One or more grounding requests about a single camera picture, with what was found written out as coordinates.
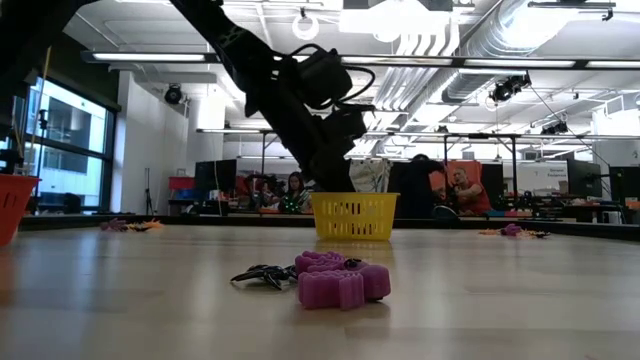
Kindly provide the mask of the red plastic basket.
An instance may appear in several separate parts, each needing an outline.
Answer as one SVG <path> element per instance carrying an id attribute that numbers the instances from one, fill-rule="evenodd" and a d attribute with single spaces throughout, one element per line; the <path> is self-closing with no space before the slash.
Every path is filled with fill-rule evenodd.
<path id="1" fill-rule="evenodd" d="M 39 181 L 37 177 L 0 174 L 0 247 L 12 241 Z"/>

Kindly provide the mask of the long light bar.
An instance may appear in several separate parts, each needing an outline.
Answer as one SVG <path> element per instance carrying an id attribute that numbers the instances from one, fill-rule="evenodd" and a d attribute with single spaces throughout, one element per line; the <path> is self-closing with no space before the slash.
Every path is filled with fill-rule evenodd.
<path id="1" fill-rule="evenodd" d="M 220 64 L 215 53 L 128 53 L 83 51 L 88 63 Z M 473 58 L 446 56 L 339 55 L 345 65 L 546 71 L 640 71 L 640 59 Z"/>

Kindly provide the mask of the white ceiling pipe bundle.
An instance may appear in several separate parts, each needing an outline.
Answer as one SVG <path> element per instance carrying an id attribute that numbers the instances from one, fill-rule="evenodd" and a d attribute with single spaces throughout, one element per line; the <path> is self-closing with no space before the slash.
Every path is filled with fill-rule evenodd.
<path id="1" fill-rule="evenodd" d="M 459 45 L 460 29 L 449 24 L 433 34 L 403 34 L 396 55 L 449 56 Z M 432 68 L 399 67 L 387 70 L 373 104 L 379 110 L 404 111 L 426 85 Z"/>

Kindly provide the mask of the black background rig frame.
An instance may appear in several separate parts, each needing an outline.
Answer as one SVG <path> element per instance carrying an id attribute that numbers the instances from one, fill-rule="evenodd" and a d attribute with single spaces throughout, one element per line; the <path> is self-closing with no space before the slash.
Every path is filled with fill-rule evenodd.
<path id="1" fill-rule="evenodd" d="M 277 180 L 265 172 L 266 166 L 266 150 L 279 139 L 278 135 L 274 134 L 271 130 L 261 130 L 262 145 L 261 145 L 261 177 L 264 180 L 264 184 L 274 187 L 277 184 Z"/>
<path id="2" fill-rule="evenodd" d="M 503 166 L 503 188 L 501 199 L 518 194 L 516 167 L 516 136 L 491 133 L 445 133 L 444 166 L 449 161 L 478 161 L 483 164 Z"/>

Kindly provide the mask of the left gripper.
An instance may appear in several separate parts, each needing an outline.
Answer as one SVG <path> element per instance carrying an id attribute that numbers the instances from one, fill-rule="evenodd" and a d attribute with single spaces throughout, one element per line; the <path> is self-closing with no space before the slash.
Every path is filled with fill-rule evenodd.
<path id="1" fill-rule="evenodd" d="M 298 161 L 310 161 L 314 180 L 327 192 L 354 192 L 351 162 L 344 155 L 366 132 L 364 114 L 375 107 L 347 101 L 347 95 L 314 109 L 298 93 L 298 74 L 259 78 L 259 112 Z"/>

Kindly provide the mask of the person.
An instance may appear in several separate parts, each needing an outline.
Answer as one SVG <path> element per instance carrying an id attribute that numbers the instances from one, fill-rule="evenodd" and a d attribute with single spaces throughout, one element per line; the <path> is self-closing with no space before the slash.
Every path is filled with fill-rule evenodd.
<path id="1" fill-rule="evenodd" d="M 311 212 L 311 195 L 305 187 L 300 172 L 293 172 L 288 177 L 287 192 L 280 200 L 279 210 L 285 214 L 308 214 Z"/>
<path id="2" fill-rule="evenodd" d="M 450 167 L 450 184 L 463 215 L 484 215 L 492 210 L 488 192 L 482 182 L 482 165 L 457 162 Z"/>
<path id="3" fill-rule="evenodd" d="M 432 217 L 435 194 L 430 181 L 433 172 L 445 172 L 441 162 L 425 154 L 415 155 L 400 177 L 400 215 L 405 219 Z"/>

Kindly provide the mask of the silver air duct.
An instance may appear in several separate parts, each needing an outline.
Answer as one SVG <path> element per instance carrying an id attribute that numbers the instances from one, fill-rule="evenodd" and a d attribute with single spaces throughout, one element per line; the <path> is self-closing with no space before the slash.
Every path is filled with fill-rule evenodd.
<path id="1" fill-rule="evenodd" d="M 530 7 L 530 2 L 554 0 L 503 0 L 478 29 L 457 49 L 460 57 L 527 57 L 534 53 L 577 14 L 575 9 Z M 462 103 L 487 84 L 493 75 L 441 69 L 437 92 L 445 103 Z"/>

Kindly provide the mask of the large window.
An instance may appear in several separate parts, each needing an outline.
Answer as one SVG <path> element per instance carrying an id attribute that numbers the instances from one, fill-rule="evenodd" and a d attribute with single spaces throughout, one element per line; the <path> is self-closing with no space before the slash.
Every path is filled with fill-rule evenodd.
<path id="1" fill-rule="evenodd" d="M 0 150 L 24 156 L 20 175 L 40 179 L 32 211 L 85 213 L 108 208 L 112 189 L 115 114 L 40 77 L 13 98 L 8 136 Z"/>

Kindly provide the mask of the black desk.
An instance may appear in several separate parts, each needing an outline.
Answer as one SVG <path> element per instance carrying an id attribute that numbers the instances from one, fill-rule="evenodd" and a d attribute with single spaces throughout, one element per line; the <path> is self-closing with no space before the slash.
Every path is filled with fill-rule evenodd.
<path id="1" fill-rule="evenodd" d="M 505 217 L 539 221 L 640 224 L 640 201 L 589 200 L 567 196 L 506 197 L 500 199 L 486 217 Z"/>

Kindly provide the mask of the orange curtain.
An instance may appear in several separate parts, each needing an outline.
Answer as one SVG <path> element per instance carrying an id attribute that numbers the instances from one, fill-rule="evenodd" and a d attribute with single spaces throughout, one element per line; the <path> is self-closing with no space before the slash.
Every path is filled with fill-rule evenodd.
<path id="1" fill-rule="evenodd" d="M 503 166 L 478 161 L 449 161 L 445 172 L 429 176 L 436 203 L 461 216 L 485 216 L 498 209 L 503 188 Z"/>

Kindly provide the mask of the white patterned cloth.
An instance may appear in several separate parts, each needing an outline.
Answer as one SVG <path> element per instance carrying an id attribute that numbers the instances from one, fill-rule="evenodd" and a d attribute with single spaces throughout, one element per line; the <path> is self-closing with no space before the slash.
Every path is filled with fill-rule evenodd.
<path id="1" fill-rule="evenodd" d="M 392 163 L 386 159 L 352 160 L 349 177 L 356 192 L 385 193 Z"/>

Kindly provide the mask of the yellow plastic basket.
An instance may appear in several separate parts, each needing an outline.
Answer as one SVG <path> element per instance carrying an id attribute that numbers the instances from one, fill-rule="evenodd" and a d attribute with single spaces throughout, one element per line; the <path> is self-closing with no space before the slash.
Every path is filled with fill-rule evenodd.
<path id="1" fill-rule="evenodd" d="M 314 192 L 315 229 L 320 239 L 388 241 L 398 194 Z"/>

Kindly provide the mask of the black aluminium rig frame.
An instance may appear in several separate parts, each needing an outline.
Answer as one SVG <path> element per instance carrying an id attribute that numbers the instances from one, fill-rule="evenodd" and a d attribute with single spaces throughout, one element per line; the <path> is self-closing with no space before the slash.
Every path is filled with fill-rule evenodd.
<path id="1" fill-rule="evenodd" d="M 20 231 L 61 230 L 72 228 L 97 227 L 111 220 L 111 215 L 51 215 L 26 216 L 18 229 Z M 158 220 L 164 225 L 185 226 L 233 226 L 233 227 L 293 227 L 312 228 L 314 219 L 309 216 L 284 217 L 184 217 L 160 216 Z M 509 218 L 472 218 L 463 220 L 412 220 L 396 219 L 395 229 L 452 229 L 482 230 L 498 229 L 508 224 L 515 224 L 527 230 L 538 230 L 552 234 L 578 237 L 591 237 L 607 240 L 620 240 L 640 244 L 640 225 L 593 224 L 572 222 L 549 222 L 532 220 L 511 220 Z"/>

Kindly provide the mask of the black monitor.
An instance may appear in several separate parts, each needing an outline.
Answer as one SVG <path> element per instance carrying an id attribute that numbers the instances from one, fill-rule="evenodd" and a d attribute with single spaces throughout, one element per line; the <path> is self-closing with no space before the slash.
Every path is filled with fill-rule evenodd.
<path id="1" fill-rule="evenodd" d="M 613 201 L 640 200 L 640 166 L 610 167 L 609 179 Z"/>
<path id="2" fill-rule="evenodd" d="M 236 186 L 237 161 L 218 160 L 197 162 L 194 185 L 197 190 L 230 192 Z"/>
<path id="3" fill-rule="evenodd" d="M 569 159 L 568 192 L 580 197 L 601 197 L 601 167 L 598 164 Z"/>

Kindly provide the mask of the black tripod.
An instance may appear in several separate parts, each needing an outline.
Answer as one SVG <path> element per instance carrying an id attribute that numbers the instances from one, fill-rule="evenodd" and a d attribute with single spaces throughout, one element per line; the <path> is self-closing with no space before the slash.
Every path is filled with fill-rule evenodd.
<path id="1" fill-rule="evenodd" d="M 145 190 L 144 190 L 144 195 L 145 195 L 145 214 L 146 215 L 153 215 L 154 214 L 154 208 L 153 208 L 153 202 L 152 202 L 152 198 L 151 198 L 150 169 L 149 168 L 145 168 L 144 169 L 144 185 L 145 185 Z"/>

